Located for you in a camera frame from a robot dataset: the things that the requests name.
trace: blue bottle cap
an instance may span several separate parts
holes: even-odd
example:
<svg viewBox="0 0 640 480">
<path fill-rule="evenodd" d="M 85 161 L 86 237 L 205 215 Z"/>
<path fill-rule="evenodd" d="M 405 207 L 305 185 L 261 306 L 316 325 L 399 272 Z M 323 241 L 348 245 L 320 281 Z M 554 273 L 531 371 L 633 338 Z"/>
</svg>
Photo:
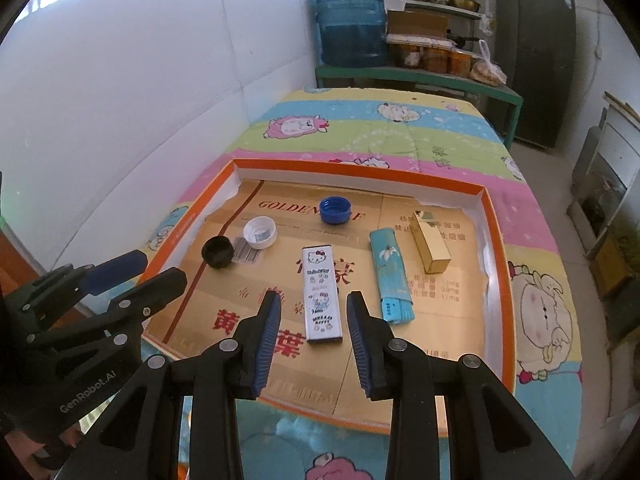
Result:
<svg viewBox="0 0 640 480">
<path fill-rule="evenodd" d="M 330 196 L 320 202 L 320 218 L 327 224 L 344 224 L 351 217 L 351 202 L 343 196 Z"/>
</svg>

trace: person's hand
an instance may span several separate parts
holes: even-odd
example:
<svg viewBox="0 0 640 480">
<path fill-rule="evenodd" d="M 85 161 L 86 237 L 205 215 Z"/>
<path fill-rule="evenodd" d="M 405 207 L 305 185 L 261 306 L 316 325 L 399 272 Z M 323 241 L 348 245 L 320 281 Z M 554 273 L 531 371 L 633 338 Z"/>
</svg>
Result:
<svg viewBox="0 0 640 480">
<path fill-rule="evenodd" d="M 77 426 L 73 426 L 60 435 L 60 438 L 66 444 L 76 447 L 82 436 L 82 431 Z M 51 471 L 40 466 L 33 457 L 35 452 L 42 449 L 42 444 L 34 442 L 20 430 L 13 430 L 5 436 L 5 439 L 27 473 L 35 480 L 47 480 L 49 478 Z"/>
</svg>

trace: colorful quilt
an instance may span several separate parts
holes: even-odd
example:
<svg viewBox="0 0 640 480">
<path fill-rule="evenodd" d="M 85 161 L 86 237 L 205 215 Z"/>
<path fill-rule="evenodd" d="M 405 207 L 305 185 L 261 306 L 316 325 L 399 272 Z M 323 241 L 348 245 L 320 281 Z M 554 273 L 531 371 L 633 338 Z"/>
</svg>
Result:
<svg viewBox="0 0 640 480">
<path fill-rule="evenodd" d="M 572 464 L 582 375 L 571 291 L 533 193 L 471 104 L 384 89 L 294 92 L 252 124 L 185 191 L 145 246 L 150 257 L 231 158 L 365 164 L 487 188 L 509 261 L 518 361 L 515 396 Z M 238 412 L 248 480 L 384 478 L 387 436 L 334 428 L 259 402 L 241 402 Z M 440 456 L 443 478 L 448 478 L 446 439 Z"/>
</svg>

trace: light blue lighter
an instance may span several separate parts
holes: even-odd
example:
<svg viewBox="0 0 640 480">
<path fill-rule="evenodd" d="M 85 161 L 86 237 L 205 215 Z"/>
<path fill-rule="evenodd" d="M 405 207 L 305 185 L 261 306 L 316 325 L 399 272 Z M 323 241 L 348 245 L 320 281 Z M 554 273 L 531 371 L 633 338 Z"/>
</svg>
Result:
<svg viewBox="0 0 640 480">
<path fill-rule="evenodd" d="M 378 275 L 378 288 L 382 317 L 390 324 L 406 323 L 415 319 L 411 294 L 406 280 L 404 261 L 396 234 L 391 227 L 369 233 L 373 261 Z"/>
</svg>

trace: bread in plastic bag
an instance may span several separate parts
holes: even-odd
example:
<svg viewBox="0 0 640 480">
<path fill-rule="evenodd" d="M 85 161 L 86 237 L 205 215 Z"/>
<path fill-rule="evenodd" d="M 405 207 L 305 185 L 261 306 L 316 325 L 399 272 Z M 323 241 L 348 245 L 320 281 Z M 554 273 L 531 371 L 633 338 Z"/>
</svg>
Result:
<svg viewBox="0 0 640 480">
<path fill-rule="evenodd" d="M 471 79 L 491 86 L 498 86 L 507 83 L 507 76 L 500 70 L 500 67 L 491 63 L 489 46 L 485 40 L 480 40 L 480 52 L 482 61 L 478 61 L 471 69 Z"/>
</svg>

